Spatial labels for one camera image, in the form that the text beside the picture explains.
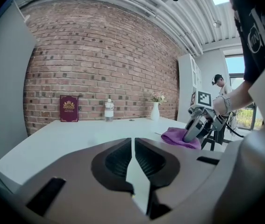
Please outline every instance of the wristwatch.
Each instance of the wristwatch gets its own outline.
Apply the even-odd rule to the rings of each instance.
[[[226,113],[231,112],[232,109],[231,109],[231,100],[230,100],[230,97],[228,97],[226,95],[222,95],[222,98],[224,99],[224,102],[225,102]]]

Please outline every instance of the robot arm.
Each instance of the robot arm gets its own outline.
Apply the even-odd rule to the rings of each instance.
[[[185,129],[184,142],[190,142],[194,138],[202,139],[210,130],[220,131],[227,122],[216,115],[213,109],[211,94],[203,91],[195,91],[192,94],[191,106],[188,110],[191,118]]]

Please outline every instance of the pink flowers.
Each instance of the pink flowers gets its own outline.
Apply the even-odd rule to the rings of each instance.
[[[165,97],[162,95],[162,93],[160,92],[153,92],[151,94],[151,100],[153,102],[159,102],[159,103],[163,103],[166,102]]]

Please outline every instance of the gold emblem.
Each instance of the gold emblem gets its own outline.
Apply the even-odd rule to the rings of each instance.
[[[64,102],[64,109],[74,109],[74,103],[69,100]]]

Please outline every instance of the human arm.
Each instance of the human arm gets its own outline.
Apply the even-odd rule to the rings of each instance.
[[[227,94],[230,97],[231,110],[238,110],[248,106],[253,102],[248,90],[252,86],[252,83],[244,81],[236,90]],[[223,98],[218,98],[213,101],[214,110],[219,114],[227,113],[227,108]]]

